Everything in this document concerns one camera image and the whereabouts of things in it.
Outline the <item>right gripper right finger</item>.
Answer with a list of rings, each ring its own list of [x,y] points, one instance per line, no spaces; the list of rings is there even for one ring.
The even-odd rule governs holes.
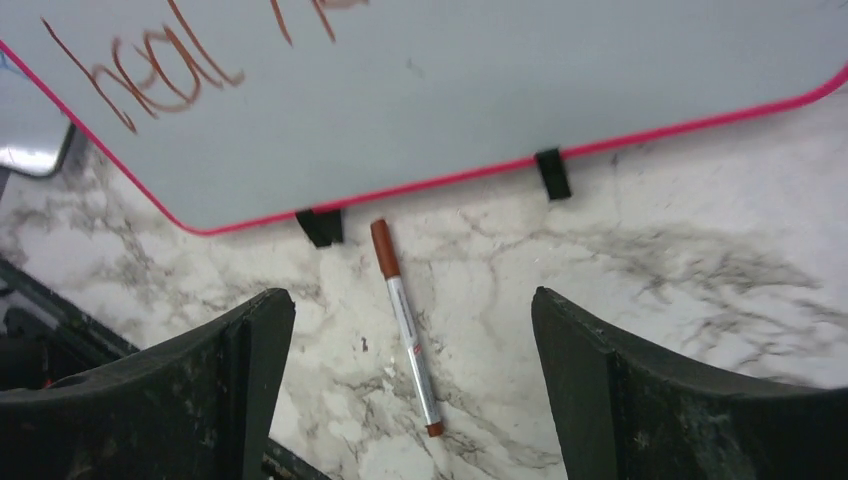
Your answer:
[[[847,392],[737,374],[541,287],[532,326],[571,479],[843,479]]]

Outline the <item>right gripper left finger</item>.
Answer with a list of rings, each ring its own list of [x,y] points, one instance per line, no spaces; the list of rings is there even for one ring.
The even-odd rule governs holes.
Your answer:
[[[1,396],[5,479],[261,479],[295,304],[281,288],[125,358]]]

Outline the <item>white rainbow marker pen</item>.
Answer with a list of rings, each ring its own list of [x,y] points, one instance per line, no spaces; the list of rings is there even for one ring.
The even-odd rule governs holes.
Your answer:
[[[430,438],[439,437],[444,433],[444,424],[430,384],[430,375],[427,371],[423,348],[419,341],[402,277],[400,275],[389,277],[386,279],[386,284],[393,313],[399,326],[400,338],[410,362],[411,377],[421,406],[427,435]]]

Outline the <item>brown marker cap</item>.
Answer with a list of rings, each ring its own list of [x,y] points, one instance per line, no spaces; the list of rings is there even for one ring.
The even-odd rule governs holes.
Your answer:
[[[389,226],[385,219],[370,225],[371,238],[381,273],[385,279],[401,275]]]

